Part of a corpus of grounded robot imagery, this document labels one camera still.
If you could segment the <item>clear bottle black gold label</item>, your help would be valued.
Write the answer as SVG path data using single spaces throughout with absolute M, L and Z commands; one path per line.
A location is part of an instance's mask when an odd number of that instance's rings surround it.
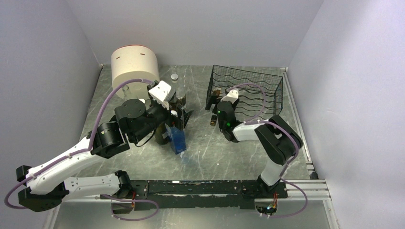
M 214 108 L 212 110 L 213 115 L 211 116 L 211 120 L 210 120 L 211 126 L 215 126 L 217 123 L 217 112 L 218 112 L 217 104 L 222 99 L 221 93 L 222 93 L 222 88 L 215 88 L 212 92 L 212 95 L 210 96 L 211 105 L 214 105 Z

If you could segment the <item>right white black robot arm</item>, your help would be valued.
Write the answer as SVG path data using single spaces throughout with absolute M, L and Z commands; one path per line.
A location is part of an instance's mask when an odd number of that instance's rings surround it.
M 221 101 L 217 96 L 207 99 L 206 110 L 215 105 L 213 113 L 218 118 L 218 127 L 225 139 L 239 143 L 259 141 L 269 160 L 258 177 L 258 192 L 268 198 L 276 191 L 288 165 L 303 147 L 302 138 L 279 115 L 267 120 L 241 122 L 235 116 L 236 105 L 231 101 Z

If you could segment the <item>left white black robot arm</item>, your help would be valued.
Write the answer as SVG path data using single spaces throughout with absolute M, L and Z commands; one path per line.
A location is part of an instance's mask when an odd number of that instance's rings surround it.
M 152 102 L 147 108 L 139 99 L 125 101 L 115 108 L 109 122 L 100 124 L 71 149 L 40 166 L 19 167 L 17 179 L 24 185 L 18 192 L 19 204 L 42 212 L 63 201 L 85 196 L 127 198 L 134 189 L 124 171 L 100 177 L 75 177 L 75 173 L 129 150 L 131 144 L 143 146 L 149 141 L 149 134 L 156 133 L 162 124 L 185 126 L 191 114 L 192 110 L 179 104 L 165 108 Z

